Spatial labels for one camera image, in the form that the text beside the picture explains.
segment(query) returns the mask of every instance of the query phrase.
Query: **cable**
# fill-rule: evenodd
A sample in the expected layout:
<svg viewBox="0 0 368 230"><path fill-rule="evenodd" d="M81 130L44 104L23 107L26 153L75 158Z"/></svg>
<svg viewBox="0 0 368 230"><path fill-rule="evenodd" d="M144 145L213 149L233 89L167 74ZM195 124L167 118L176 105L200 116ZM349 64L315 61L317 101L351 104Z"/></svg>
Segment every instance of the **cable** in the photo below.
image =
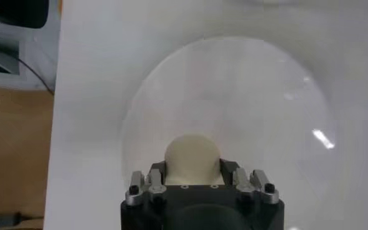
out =
<svg viewBox="0 0 368 230"><path fill-rule="evenodd" d="M8 53L7 51L0 49L0 52L4 53L5 55L19 61L21 64L23 64L27 69L29 69L41 82L42 84L45 86L46 90L49 92L49 94L51 94L52 96L54 96L54 92L53 90L46 84L45 80L43 79L43 77L41 77L31 66L29 66L25 61L21 60L19 57L16 57L13 54Z"/></svg>
<svg viewBox="0 0 368 230"><path fill-rule="evenodd" d="M46 84L45 80L35 71L33 70L27 63L25 63L23 60L21 60L19 57L15 57L11 54L8 54L5 52L6 55L8 55L11 58L14 58L15 60L19 61L21 64L23 64L24 66L27 67L27 69L29 69L41 82L42 84L45 86L46 90L52 95L54 96L54 92L52 91L52 89Z"/></svg>
<svg viewBox="0 0 368 230"><path fill-rule="evenodd" d="M19 212L0 213L0 228L9 228L21 224L24 221L43 219L42 216L25 216Z"/></svg>

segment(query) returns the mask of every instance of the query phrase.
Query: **metal bracket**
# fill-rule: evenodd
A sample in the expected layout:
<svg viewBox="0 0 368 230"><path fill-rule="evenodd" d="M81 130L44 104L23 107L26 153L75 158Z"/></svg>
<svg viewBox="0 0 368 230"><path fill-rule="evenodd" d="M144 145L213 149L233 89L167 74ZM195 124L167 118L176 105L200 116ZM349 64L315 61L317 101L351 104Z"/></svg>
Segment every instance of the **metal bracket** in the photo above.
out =
<svg viewBox="0 0 368 230"><path fill-rule="evenodd" d="M260 191L264 203L277 204L279 202L278 190L269 182L263 170L253 170L251 183Z"/></svg>
<svg viewBox="0 0 368 230"><path fill-rule="evenodd" d="M165 200L164 193L167 191L167 187L161 183L161 173L158 169L151 169L149 173L149 180L151 186L148 191L150 194L150 199L152 203L159 203Z"/></svg>
<svg viewBox="0 0 368 230"><path fill-rule="evenodd" d="M144 185L144 175L140 171L135 171L131 176L131 184L126 192L126 203L129 206L137 206L143 203L142 187Z"/></svg>
<svg viewBox="0 0 368 230"><path fill-rule="evenodd" d="M234 184L236 184L236 189L238 190L238 198L243 199L253 199L254 198L254 186L249 182L245 169L237 168L234 172Z"/></svg>

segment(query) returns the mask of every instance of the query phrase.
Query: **wooden floor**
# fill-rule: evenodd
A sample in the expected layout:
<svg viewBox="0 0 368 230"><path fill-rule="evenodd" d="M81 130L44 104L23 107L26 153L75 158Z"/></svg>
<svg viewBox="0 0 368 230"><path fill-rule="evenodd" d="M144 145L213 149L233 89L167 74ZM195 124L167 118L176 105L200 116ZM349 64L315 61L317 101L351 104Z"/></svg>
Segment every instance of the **wooden floor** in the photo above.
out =
<svg viewBox="0 0 368 230"><path fill-rule="evenodd" d="M52 110L46 91L0 89L0 213L44 215Z"/></svg>

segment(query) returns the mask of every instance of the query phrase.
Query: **black cable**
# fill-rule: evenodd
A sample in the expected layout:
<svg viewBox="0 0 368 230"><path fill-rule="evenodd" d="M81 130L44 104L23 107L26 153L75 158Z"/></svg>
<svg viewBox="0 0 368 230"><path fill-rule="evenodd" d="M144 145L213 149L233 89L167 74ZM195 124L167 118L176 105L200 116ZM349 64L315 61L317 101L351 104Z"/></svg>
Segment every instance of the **black cable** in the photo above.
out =
<svg viewBox="0 0 368 230"><path fill-rule="evenodd" d="M46 90L52 95L54 96L54 92L52 91L52 89L46 84L45 80L35 71L33 70L27 63L25 63L23 60L21 60L19 57L15 57L11 54L8 54L5 52L6 55L8 55L11 58L14 58L15 60L19 61L21 64L23 64L24 66L27 67L27 69L29 69L41 82L42 84L45 86Z"/></svg>
<svg viewBox="0 0 368 230"><path fill-rule="evenodd" d="M25 61L21 60L19 57L3 50L0 49L0 52L4 53L5 55L19 61L21 64L23 64L27 69L29 69L41 82L42 84L45 86L46 90L52 95L54 96L54 92L53 90L46 84L45 80L43 79L43 77L41 77L31 66L29 66Z"/></svg>

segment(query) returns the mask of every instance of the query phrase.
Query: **bolt head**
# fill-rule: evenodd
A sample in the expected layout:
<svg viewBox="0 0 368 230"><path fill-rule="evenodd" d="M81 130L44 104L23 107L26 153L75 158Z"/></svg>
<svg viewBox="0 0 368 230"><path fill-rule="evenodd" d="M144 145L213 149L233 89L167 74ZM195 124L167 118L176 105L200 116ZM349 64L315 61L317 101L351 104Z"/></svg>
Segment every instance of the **bolt head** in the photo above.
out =
<svg viewBox="0 0 368 230"><path fill-rule="evenodd" d="M139 194L139 186L138 185L129 186L129 194L130 195L138 195Z"/></svg>
<svg viewBox="0 0 368 230"><path fill-rule="evenodd" d="M276 187L275 185L271 184L271 183L267 183L264 185L264 191L266 193L274 193L276 191Z"/></svg>

